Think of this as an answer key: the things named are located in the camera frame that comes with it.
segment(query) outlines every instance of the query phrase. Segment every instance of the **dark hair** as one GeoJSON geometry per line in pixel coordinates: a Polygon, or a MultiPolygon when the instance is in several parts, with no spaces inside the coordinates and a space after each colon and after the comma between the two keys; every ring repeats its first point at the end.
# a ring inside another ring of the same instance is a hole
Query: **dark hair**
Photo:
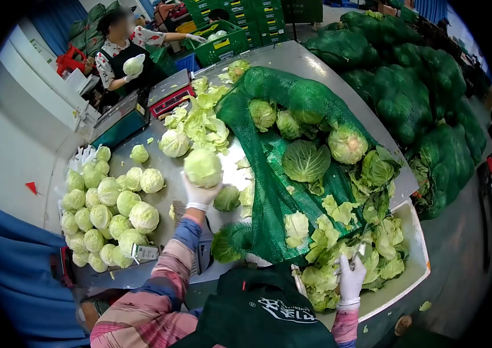
{"type": "Polygon", "coordinates": [[[228,15],[227,11],[221,8],[215,8],[214,10],[209,12],[209,19],[212,21],[218,21],[220,19],[228,21],[230,19],[230,16],[228,15]]]}
{"type": "Polygon", "coordinates": [[[100,19],[97,24],[97,31],[103,33],[103,37],[106,38],[110,32],[110,25],[116,24],[121,19],[124,19],[128,14],[122,10],[121,7],[117,7],[105,13],[103,18],[100,19]]]}

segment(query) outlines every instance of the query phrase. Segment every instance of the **red triangle marker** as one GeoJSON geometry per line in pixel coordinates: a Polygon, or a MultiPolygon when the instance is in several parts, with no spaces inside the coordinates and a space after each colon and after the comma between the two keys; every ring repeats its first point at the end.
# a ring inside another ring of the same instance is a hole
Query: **red triangle marker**
{"type": "Polygon", "coordinates": [[[35,187],[35,182],[27,183],[26,186],[33,192],[34,195],[37,195],[37,188],[35,187]]]}

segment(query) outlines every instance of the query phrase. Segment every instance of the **black apron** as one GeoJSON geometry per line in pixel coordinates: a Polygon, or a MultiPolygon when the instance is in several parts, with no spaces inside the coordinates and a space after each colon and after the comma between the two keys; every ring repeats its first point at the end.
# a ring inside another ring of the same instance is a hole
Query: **black apron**
{"type": "Polygon", "coordinates": [[[139,74],[137,79],[131,80],[129,83],[124,85],[125,92],[123,93],[123,96],[138,88],[146,90],[146,92],[148,93],[151,87],[155,86],[160,81],[165,80],[168,76],[153,62],[153,60],[149,56],[149,51],[134,44],[131,39],[129,40],[129,42],[130,45],[124,50],[120,51],[120,53],[118,53],[114,57],[111,57],[102,48],[99,50],[99,52],[101,52],[108,60],[110,67],[112,68],[112,71],[114,73],[115,79],[121,79],[126,76],[123,70],[126,60],[136,57],[142,53],[145,54],[142,73],[139,74]]]}
{"type": "Polygon", "coordinates": [[[196,330],[171,348],[337,348],[300,294],[290,263],[265,269],[231,269],[221,275],[196,330]]]}

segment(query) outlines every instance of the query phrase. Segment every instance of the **white glove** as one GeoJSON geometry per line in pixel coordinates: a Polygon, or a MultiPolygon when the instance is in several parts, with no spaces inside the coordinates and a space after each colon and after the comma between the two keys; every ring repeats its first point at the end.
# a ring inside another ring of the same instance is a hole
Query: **white glove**
{"type": "Polygon", "coordinates": [[[203,188],[192,184],[183,171],[180,172],[180,176],[182,177],[186,195],[188,196],[186,208],[196,208],[206,212],[215,197],[217,197],[219,191],[221,191],[222,183],[219,183],[217,186],[203,188]]]}
{"type": "Polygon", "coordinates": [[[205,44],[208,39],[198,36],[198,35],[192,35],[192,34],[186,34],[186,38],[189,38],[190,40],[194,40],[199,42],[200,44],[205,44]]]}
{"type": "Polygon", "coordinates": [[[360,257],[354,257],[354,270],[350,269],[346,255],[341,254],[335,264],[340,264],[340,301],[337,304],[338,310],[355,310],[360,307],[360,291],[362,282],[366,277],[366,268],[360,261],[360,257]]]}
{"type": "Polygon", "coordinates": [[[143,71],[143,65],[141,66],[141,68],[139,68],[138,73],[135,73],[133,75],[126,75],[126,76],[124,76],[124,82],[128,83],[128,82],[130,82],[133,79],[137,79],[138,76],[139,76],[139,74],[142,73],[142,71],[143,71]]]}

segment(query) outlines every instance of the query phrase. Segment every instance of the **white container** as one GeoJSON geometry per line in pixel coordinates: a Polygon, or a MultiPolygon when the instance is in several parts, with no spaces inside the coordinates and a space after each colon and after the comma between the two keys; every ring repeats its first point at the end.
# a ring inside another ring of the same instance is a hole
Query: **white container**
{"type": "MultiPolygon", "coordinates": [[[[396,205],[391,212],[394,217],[402,221],[403,247],[409,250],[409,259],[406,262],[405,271],[398,278],[388,280],[383,288],[376,292],[364,291],[360,296],[358,323],[386,310],[430,275],[428,250],[423,240],[420,220],[412,202],[410,199],[406,199],[396,205]]],[[[318,314],[317,318],[331,330],[335,320],[335,313],[318,314]]]]}

